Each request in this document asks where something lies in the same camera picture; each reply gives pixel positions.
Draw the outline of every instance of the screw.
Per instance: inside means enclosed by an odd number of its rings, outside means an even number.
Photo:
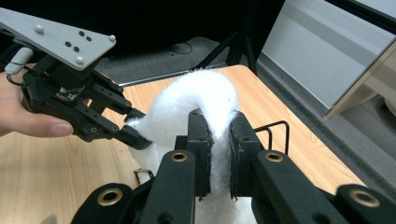
[[[111,35],[108,39],[109,39],[111,42],[116,42],[116,37],[115,37],[114,35]]]
[[[43,27],[42,25],[37,25],[37,26],[35,27],[35,32],[36,32],[37,34],[43,35],[43,34],[44,34],[44,27]]]
[[[84,64],[84,59],[81,56],[78,56],[76,58],[76,63],[79,65],[83,65]]]

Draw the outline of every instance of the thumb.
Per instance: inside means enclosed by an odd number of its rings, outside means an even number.
[[[11,125],[11,130],[35,137],[62,137],[73,133],[73,127],[65,120],[45,114],[21,111]]]

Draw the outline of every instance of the wood grain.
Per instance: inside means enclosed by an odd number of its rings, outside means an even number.
[[[290,124],[290,157],[318,187],[334,193],[342,184],[361,181],[268,90],[245,66],[220,69],[239,93],[241,111],[252,127],[279,120]],[[151,102],[172,80],[125,89],[134,107],[147,112]],[[123,116],[104,116],[122,125]],[[284,148],[284,128],[273,129],[274,148]],[[265,133],[260,134],[266,146]],[[1,223],[70,223],[98,187],[124,183],[135,187],[138,168],[128,147],[117,140],[86,143],[76,136],[34,138],[18,133],[0,139]]]

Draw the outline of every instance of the white fluffy object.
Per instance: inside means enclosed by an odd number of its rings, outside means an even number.
[[[144,150],[130,149],[144,169],[157,173],[163,155],[173,150],[176,137],[187,135],[189,113],[200,108],[212,132],[211,193],[195,203],[195,223],[256,223],[249,198],[232,200],[230,196],[230,149],[228,127],[239,110],[238,96],[232,82],[222,73],[199,70],[171,83],[156,98],[142,119],[127,122],[152,141]]]

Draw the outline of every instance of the gray floor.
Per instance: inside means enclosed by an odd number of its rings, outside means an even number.
[[[146,54],[103,59],[96,67],[123,86],[185,73],[219,43],[195,37]],[[224,50],[211,66],[225,66]],[[265,55],[257,62],[259,78],[370,188],[396,202],[395,118],[379,109],[380,96],[325,119],[327,109]]]

